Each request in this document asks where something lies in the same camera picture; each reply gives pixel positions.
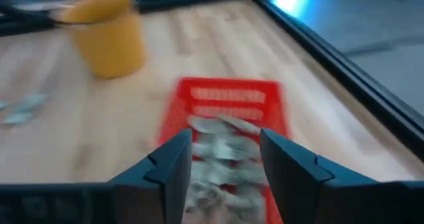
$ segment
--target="light wood surface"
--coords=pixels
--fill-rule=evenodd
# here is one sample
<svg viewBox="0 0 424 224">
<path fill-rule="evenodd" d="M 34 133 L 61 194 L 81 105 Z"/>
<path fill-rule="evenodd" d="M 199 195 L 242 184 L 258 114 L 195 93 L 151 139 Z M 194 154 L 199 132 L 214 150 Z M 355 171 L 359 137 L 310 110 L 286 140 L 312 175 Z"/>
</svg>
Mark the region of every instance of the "light wood surface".
<svg viewBox="0 0 424 224">
<path fill-rule="evenodd" d="M 182 76 L 277 80 L 295 142 L 377 180 L 424 177 L 424 165 L 253 2 L 141 19 L 148 62 L 114 80 L 92 78 L 63 30 L 0 38 L 0 101 L 50 94 L 31 122 L 1 127 L 1 183 L 112 178 L 154 149 Z"/>
</svg>

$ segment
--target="yellow mug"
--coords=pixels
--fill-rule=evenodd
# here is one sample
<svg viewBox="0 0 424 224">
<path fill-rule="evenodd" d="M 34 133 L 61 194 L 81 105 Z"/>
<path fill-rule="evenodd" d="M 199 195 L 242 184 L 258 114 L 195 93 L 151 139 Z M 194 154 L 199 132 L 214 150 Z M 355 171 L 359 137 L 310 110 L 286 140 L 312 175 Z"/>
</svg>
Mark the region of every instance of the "yellow mug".
<svg viewBox="0 0 424 224">
<path fill-rule="evenodd" d="M 133 0 L 80 0 L 64 9 L 59 20 L 67 24 L 96 76 L 125 76 L 144 64 L 141 21 Z"/>
</svg>

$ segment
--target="floor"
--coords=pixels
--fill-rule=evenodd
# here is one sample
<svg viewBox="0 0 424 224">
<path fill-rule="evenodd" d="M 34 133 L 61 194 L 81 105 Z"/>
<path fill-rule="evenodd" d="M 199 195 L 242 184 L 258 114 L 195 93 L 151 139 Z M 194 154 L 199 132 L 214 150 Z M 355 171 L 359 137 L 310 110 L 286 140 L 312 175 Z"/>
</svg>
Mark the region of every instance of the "floor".
<svg viewBox="0 0 424 224">
<path fill-rule="evenodd" d="M 62 29 L 0 38 L 0 99 L 49 94 L 30 122 L 0 124 L 2 183 L 105 181 L 126 170 L 157 145 L 182 76 L 276 80 L 295 142 L 380 181 L 423 179 L 424 164 L 252 1 L 141 18 L 148 59 L 112 80 L 90 76 Z"/>
<path fill-rule="evenodd" d="M 276 0 L 424 115 L 424 0 Z"/>
</svg>

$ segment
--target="gray floor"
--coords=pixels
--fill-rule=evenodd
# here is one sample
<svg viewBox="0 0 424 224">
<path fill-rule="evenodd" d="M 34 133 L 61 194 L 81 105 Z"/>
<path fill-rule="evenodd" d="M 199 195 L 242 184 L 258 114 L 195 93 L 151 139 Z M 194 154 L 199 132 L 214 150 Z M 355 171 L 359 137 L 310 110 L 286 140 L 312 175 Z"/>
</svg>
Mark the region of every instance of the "gray floor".
<svg viewBox="0 0 424 224">
<path fill-rule="evenodd" d="M 424 115 L 424 0 L 304 0 L 303 8 L 280 1 Z"/>
</svg>

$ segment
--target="red plastic basket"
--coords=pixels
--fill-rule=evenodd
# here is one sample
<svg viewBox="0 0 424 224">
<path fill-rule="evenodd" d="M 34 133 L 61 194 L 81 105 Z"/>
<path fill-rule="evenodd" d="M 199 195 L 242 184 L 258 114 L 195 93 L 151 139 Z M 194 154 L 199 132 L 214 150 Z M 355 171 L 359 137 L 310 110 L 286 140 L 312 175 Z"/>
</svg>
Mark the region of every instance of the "red plastic basket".
<svg viewBox="0 0 424 224">
<path fill-rule="evenodd" d="M 285 102 L 277 82 L 220 78 L 183 78 L 171 97 L 160 131 L 159 145 L 189 128 L 188 115 L 230 115 L 288 137 Z M 259 137 L 251 137 L 259 143 Z M 267 224 L 280 224 L 270 188 L 264 191 Z"/>
</svg>

